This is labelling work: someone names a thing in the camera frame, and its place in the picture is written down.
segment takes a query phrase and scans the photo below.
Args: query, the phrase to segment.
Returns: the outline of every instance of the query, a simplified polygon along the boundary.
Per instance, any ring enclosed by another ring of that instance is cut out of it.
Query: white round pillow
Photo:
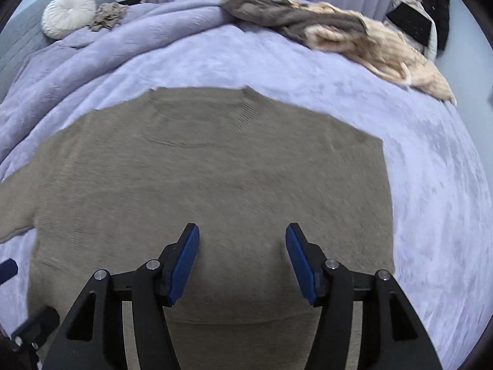
[[[60,40],[90,24],[96,13],[95,0],[53,0],[41,17],[43,33]]]

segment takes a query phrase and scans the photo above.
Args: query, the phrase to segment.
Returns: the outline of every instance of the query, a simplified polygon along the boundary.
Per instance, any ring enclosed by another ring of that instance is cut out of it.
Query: blue gripper pad
[[[326,257],[318,245],[308,243],[300,226],[290,224],[286,229],[286,248],[293,265],[301,293],[312,306],[320,306],[326,295],[322,266]]]
[[[0,264],[0,285],[17,275],[19,268],[13,259],[8,259]]]
[[[168,294],[171,305],[174,305],[183,295],[192,264],[199,249],[199,239],[199,227],[194,225],[171,273],[171,288]]]

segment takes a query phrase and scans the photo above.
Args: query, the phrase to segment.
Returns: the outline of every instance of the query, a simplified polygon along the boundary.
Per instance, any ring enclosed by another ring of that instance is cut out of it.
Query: brown sweater
[[[381,141],[249,88],[162,88],[92,111],[0,185],[0,212],[0,241],[37,229],[30,312],[62,318],[95,270],[134,270],[198,224],[167,311],[183,369],[304,367],[319,311],[285,249],[290,222],[351,270],[393,269]]]

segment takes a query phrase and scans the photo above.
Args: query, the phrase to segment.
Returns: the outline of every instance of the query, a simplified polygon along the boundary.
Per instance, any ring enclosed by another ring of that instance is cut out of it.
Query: sweater sleeve
[[[40,172],[35,156],[0,184],[0,243],[34,227]]]

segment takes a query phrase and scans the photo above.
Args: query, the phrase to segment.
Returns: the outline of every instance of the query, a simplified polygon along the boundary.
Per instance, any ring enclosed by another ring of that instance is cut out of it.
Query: sweater
[[[92,111],[0,185],[0,212],[0,241],[37,230],[29,312],[62,320],[96,270],[135,270],[195,222],[199,253],[166,309],[183,369],[304,367],[320,311],[297,284],[290,222],[351,270],[393,269],[381,140],[249,88],[160,88]],[[128,342],[128,311],[124,324]],[[135,346],[127,359],[138,368]]]

